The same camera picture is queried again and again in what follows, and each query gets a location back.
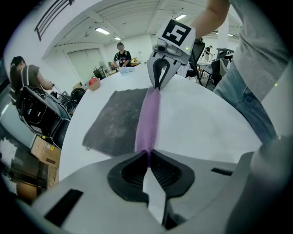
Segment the jeans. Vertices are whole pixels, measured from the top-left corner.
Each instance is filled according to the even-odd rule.
[[[246,86],[233,62],[214,93],[230,103],[247,119],[263,144],[276,138],[276,131],[264,107]]]

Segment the black t-shirt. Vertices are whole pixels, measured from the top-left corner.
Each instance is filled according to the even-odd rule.
[[[126,65],[127,67],[131,67],[131,55],[129,53],[129,51],[125,50],[123,53],[116,53],[115,57],[114,57],[114,61],[119,62],[120,67],[122,67],[122,65],[129,60],[129,63]]]
[[[208,51],[208,53],[205,51],[206,54],[210,54],[210,51],[211,51],[210,47],[207,47],[206,50]]]

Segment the man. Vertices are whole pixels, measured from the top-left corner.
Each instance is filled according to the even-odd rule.
[[[129,51],[124,50],[124,45],[122,42],[119,42],[117,44],[117,49],[119,50],[118,53],[115,54],[114,57],[114,64],[116,67],[118,67],[116,61],[119,61],[119,66],[120,67],[131,67],[131,54]]]
[[[261,101],[281,77],[290,53],[251,0],[207,0],[206,9],[191,23],[196,38],[219,28],[227,18],[230,4],[243,26],[233,62],[214,92],[248,120],[264,143],[275,138],[276,132]]]
[[[205,48],[205,59],[206,59],[206,61],[209,61],[211,48],[212,48],[212,46],[209,46],[209,47]]]

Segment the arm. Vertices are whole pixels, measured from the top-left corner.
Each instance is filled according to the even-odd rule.
[[[228,0],[207,0],[206,9],[190,24],[195,28],[196,38],[219,28],[228,15],[229,7]]]
[[[117,59],[118,59],[118,58],[117,58],[117,54],[115,54],[113,62],[114,62],[114,64],[115,64],[115,66],[116,66],[117,68],[119,68],[120,66],[116,63]]]
[[[116,66],[116,67],[119,67],[119,66],[117,65],[117,63],[116,63],[116,61],[115,61],[115,60],[114,60],[113,62],[114,62],[114,64],[115,64],[115,66]]]
[[[129,62],[130,62],[130,60],[128,59],[128,60],[123,64],[122,68],[125,67]]]
[[[53,88],[52,83],[46,81],[46,80],[44,79],[44,77],[42,76],[42,74],[40,73],[40,71],[38,71],[37,79],[39,80],[41,86],[42,86],[45,90],[51,90],[51,89]]]
[[[130,61],[131,61],[131,54],[130,54],[129,51],[128,51],[128,52],[127,52],[127,61],[123,64],[122,67],[125,67]]]

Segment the red object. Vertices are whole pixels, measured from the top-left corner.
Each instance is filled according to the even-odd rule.
[[[88,85],[92,85],[93,83],[97,82],[98,81],[98,78],[97,77],[92,77],[90,79],[90,81],[88,82]]]

